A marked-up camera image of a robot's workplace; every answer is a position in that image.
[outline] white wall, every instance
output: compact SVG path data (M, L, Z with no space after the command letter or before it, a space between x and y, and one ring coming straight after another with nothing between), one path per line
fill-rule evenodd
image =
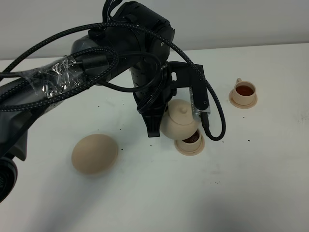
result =
M308 0L139 0L166 17L182 49L309 41ZM1 0L0 59L15 58L71 27L101 21L104 0ZM86 32L60 39L34 54L61 56Z

